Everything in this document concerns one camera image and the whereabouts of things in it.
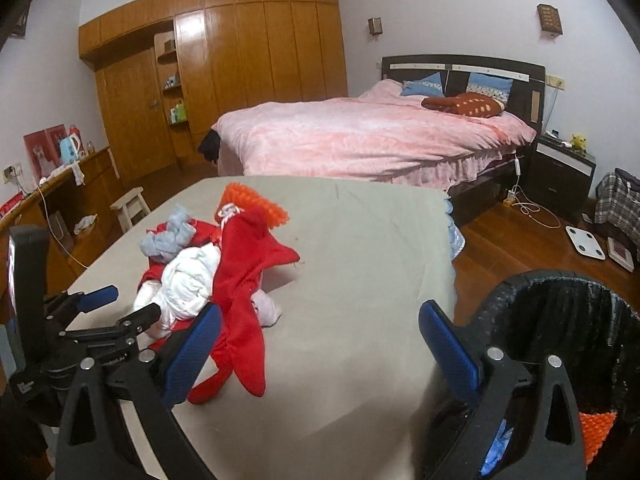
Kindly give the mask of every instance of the orange net cloth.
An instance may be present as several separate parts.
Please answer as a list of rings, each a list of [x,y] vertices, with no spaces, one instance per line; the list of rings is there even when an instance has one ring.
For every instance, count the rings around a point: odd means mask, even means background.
[[[289,215],[279,205],[270,202],[261,196],[255,189],[251,189],[244,184],[231,182],[225,187],[222,198],[216,209],[214,220],[220,222],[218,213],[226,204],[233,203],[240,209],[249,209],[252,207],[260,207],[264,211],[265,220],[269,229],[279,227],[289,221]]]
[[[613,427],[617,413],[599,413],[587,415],[579,413],[582,438],[584,440],[584,459],[588,466],[598,454]]]

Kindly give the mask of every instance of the chair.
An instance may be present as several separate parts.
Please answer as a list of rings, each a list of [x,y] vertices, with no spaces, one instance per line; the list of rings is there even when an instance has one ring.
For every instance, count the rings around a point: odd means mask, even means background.
[[[133,227],[131,219],[134,216],[143,212],[143,217],[145,217],[151,213],[151,209],[142,197],[142,192],[143,188],[135,187],[111,204],[111,209],[118,212],[118,221],[123,234]]]

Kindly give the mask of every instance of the beige tablecloth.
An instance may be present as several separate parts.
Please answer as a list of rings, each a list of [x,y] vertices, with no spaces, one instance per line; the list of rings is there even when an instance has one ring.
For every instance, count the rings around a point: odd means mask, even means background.
[[[287,209],[291,220],[274,235],[301,259],[264,275],[284,312],[264,330],[265,395],[252,397],[233,376],[207,404],[174,407],[184,432],[220,480],[414,478],[434,369],[418,308],[433,298],[452,317],[455,303],[438,190],[286,176],[203,180],[153,211],[76,281],[72,292],[113,283],[120,298],[71,328],[128,314],[146,268],[138,248],[145,230],[176,204],[210,221],[231,181]],[[123,410],[145,468],[165,478],[132,405]]]

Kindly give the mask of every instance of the black nightstand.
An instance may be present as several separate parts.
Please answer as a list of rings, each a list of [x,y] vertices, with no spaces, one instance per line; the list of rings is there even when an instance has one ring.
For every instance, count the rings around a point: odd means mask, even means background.
[[[596,159],[541,136],[534,144],[526,183],[527,197],[565,220],[577,223],[589,195]]]

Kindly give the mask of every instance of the headboard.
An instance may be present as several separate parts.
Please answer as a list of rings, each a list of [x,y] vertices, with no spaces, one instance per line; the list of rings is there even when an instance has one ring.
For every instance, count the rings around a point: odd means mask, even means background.
[[[511,59],[459,54],[416,54],[382,58],[382,79],[416,81],[440,72],[447,97],[462,94],[471,72],[513,79],[506,110],[539,135],[545,105],[545,67]]]

